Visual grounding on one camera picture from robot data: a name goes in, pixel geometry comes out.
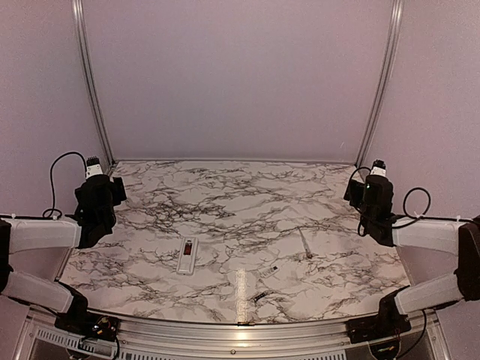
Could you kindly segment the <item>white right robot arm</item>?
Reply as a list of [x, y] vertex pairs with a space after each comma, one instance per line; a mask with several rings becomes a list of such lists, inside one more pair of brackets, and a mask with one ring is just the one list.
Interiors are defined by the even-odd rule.
[[396, 290], [379, 301], [371, 328], [386, 336], [409, 313], [479, 300], [479, 218], [428, 217], [392, 213], [393, 184], [382, 175], [361, 183], [351, 178], [344, 199], [360, 214], [361, 237], [390, 248], [418, 248], [457, 257], [449, 274]]

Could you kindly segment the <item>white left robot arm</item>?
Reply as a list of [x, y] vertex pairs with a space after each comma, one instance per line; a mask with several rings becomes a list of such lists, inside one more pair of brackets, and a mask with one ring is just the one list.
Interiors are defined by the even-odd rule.
[[93, 175], [75, 190], [77, 207], [66, 220], [1, 217], [1, 295], [65, 314], [67, 324], [80, 334], [95, 327], [85, 296], [59, 282], [17, 271], [11, 254], [49, 248], [93, 248], [111, 235], [116, 225], [115, 207], [127, 194], [122, 178]]

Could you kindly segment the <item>white battery cover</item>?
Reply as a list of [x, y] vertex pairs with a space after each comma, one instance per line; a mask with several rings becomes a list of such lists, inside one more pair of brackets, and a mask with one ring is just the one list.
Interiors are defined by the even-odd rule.
[[279, 271], [279, 268], [276, 265], [274, 265], [274, 266], [260, 270], [259, 274], [262, 278], [269, 278], [272, 275], [276, 274], [278, 271]]

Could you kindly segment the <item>white remote control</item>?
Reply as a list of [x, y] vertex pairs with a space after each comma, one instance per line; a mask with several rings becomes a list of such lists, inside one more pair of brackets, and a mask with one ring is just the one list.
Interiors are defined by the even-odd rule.
[[194, 273], [198, 250], [197, 238], [184, 238], [181, 243], [176, 273], [191, 276]]

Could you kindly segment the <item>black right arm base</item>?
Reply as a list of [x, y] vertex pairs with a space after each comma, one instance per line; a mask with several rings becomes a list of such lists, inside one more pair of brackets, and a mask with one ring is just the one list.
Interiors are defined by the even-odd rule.
[[346, 322], [346, 332], [352, 344], [398, 336], [412, 329], [409, 317], [400, 314], [395, 303], [398, 293], [396, 290], [381, 298], [377, 314]]

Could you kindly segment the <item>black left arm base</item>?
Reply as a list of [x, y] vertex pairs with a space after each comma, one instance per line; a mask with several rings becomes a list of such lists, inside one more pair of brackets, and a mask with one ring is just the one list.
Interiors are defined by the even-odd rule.
[[88, 311], [87, 298], [73, 287], [61, 283], [73, 300], [66, 313], [58, 313], [55, 319], [57, 329], [82, 335], [83, 339], [95, 338], [104, 341], [115, 342], [119, 327], [119, 318], [114, 316], [100, 315]]

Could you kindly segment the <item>silver metal pick tool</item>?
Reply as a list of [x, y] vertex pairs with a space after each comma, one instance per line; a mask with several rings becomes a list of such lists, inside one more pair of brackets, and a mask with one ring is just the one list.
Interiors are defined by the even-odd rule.
[[304, 248], [304, 251], [305, 251], [305, 255], [308, 259], [312, 259], [314, 257], [309, 245], [308, 245], [308, 242], [302, 232], [302, 230], [297, 227], [297, 230], [299, 232], [299, 235], [300, 235], [300, 238], [301, 238], [301, 242], [302, 242], [302, 245], [303, 245], [303, 248]]

